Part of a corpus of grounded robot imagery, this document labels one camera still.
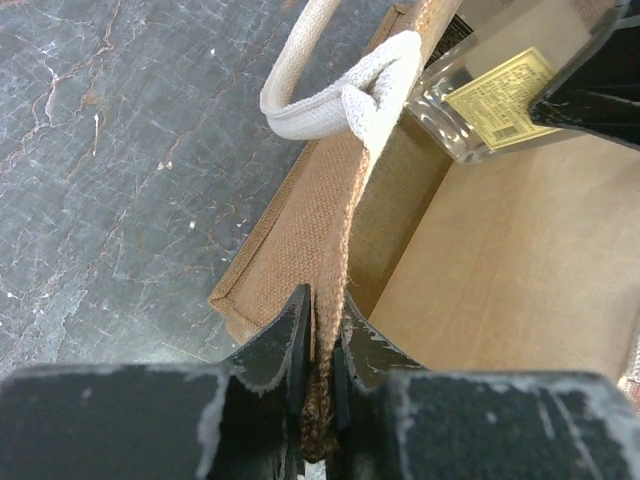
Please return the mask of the square bottle dark cap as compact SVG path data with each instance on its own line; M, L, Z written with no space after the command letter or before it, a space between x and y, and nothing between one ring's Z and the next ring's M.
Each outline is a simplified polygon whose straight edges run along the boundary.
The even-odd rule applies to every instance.
M576 137L532 123L528 105L595 35L613 1L462 2L474 32L425 69L407 112L457 162Z
M461 16L454 15L434 48L430 58L427 60L424 69L427 69L447 52L454 49L473 32L474 30Z

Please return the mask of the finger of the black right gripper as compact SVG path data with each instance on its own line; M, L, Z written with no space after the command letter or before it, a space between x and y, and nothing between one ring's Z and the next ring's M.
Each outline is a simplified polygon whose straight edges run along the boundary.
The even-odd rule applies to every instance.
M538 126L639 148L639 16L607 14L592 39L528 105Z

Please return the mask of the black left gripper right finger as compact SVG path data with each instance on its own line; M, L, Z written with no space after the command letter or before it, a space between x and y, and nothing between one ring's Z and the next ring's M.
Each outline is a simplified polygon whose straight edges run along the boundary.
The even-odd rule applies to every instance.
M331 479L635 479L639 418L603 376L432 371L344 305Z

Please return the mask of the square bottle front dark cap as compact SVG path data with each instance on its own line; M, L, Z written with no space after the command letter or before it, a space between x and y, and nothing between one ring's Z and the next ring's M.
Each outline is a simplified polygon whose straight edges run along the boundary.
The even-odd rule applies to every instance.
M528 105L595 35L613 1L462 2L474 32L425 69L407 112L457 162L576 137L532 123Z

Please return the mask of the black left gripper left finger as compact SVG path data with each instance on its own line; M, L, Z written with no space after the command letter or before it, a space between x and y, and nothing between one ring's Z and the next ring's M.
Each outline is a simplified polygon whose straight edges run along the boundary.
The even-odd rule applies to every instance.
M216 364L39 365L1 384L5 479L296 479L311 291Z

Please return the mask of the brown canvas tote bag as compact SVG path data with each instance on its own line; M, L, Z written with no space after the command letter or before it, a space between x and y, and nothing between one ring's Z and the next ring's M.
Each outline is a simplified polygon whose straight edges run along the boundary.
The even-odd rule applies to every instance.
M336 10L307 3L260 92L306 148L209 301L244 345L311 291L300 452L339 451L344 305L432 371L579 371L624 391L639 363L639 154L584 135L453 164L403 110L457 3L393 7L368 53L292 92Z

